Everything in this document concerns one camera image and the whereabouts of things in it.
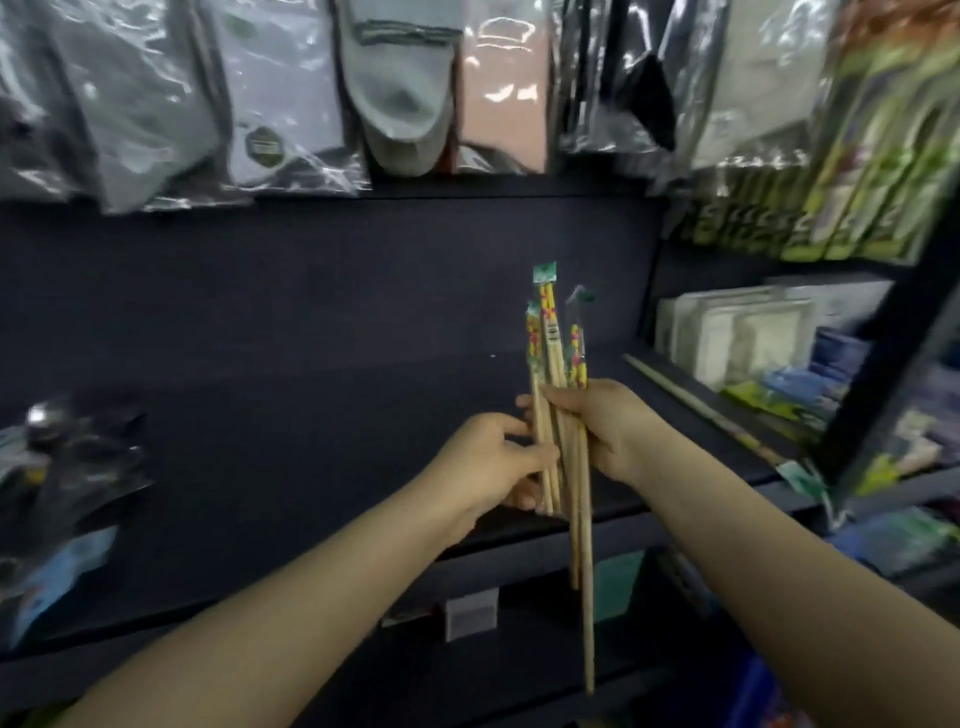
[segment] hand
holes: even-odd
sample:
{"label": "hand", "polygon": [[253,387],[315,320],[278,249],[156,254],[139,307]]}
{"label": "hand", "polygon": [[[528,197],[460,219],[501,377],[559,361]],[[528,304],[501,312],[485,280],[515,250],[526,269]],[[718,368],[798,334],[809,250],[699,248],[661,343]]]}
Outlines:
{"label": "hand", "polygon": [[[628,387],[611,379],[591,379],[587,389],[546,386],[543,393],[551,403],[583,420],[593,435],[590,463],[595,468],[613,480],[638,487],[645,441],[669,430],[653,409]],[[516,406],[528,411],[532,402],[530,395],[516,398]]]}
{"label": "hand", "polygon": [[476,520],[501,502],[533,510],[540,485],[531,480],[560,457],[555,445],[524,447],[507,435],[530,437],[530,428],[510,415],[489,413],[467,420],[446,442],[420,479],[436,489],[458,514]]}

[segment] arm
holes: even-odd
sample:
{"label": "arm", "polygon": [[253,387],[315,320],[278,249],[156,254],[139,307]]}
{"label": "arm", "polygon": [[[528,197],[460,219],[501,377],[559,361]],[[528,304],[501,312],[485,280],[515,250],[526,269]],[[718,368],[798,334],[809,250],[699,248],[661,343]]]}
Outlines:
{"label": "arm", "polygon": [[339,533],[152,644],[60,728],[282,728],[446,547],[558,456],[506,415],[472,418],[416,479]]}
{"label": "arm", "polygon": [[596,437],[591,462],[647,501],[819,725],[956,725],[960,631],[783,514],[623,385],[546,394],[581,414]]}

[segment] left hand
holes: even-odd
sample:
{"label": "left hand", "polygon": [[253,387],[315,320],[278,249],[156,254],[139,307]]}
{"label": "left hand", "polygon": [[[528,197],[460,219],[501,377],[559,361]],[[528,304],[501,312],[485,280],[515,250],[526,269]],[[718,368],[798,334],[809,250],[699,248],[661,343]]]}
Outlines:
{"label": "left hand", "polygon": [[510,415],[475,415],[446,442],[421,478],[473,519],[501,502],[532,511],[540,502],[540,484],[529,475],[556,462],[560,451],[552,444],[524,447],[507,435],[530,437],[530,427]]}

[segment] right hand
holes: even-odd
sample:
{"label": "right hand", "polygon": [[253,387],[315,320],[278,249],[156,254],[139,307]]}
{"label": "right hand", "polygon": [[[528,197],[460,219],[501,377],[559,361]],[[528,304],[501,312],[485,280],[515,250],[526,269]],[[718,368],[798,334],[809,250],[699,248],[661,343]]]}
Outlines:
{"label": "right hand", "polygon": [[[546,398],[580,417],[593,435],[590,463],[601,473],[635,488],[642,478],[644,445],[669,425],[629,387],[612,379],[591,379],[587,389],[543,388]],[[516,398],[516,406],[529,410],[530,395]]]}

